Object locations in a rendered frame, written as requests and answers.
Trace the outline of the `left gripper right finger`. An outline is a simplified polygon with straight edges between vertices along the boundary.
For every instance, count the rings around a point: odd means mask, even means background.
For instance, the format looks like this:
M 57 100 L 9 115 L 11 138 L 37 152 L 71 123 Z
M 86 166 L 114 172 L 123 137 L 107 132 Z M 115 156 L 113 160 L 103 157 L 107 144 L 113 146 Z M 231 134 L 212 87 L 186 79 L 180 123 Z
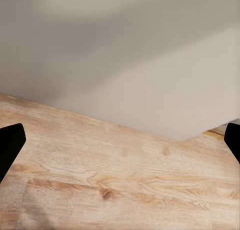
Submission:
M 240 163 L 240 125 L 228 123 L 224 141 Z

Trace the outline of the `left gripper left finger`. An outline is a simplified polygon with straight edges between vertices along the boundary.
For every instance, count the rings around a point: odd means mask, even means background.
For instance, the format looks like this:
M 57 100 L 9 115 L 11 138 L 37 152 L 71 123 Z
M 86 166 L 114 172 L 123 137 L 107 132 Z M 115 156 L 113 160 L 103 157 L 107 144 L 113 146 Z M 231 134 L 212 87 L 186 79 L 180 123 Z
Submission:
M 0 183 L 26 143 L 22 123 L 0 128 Z

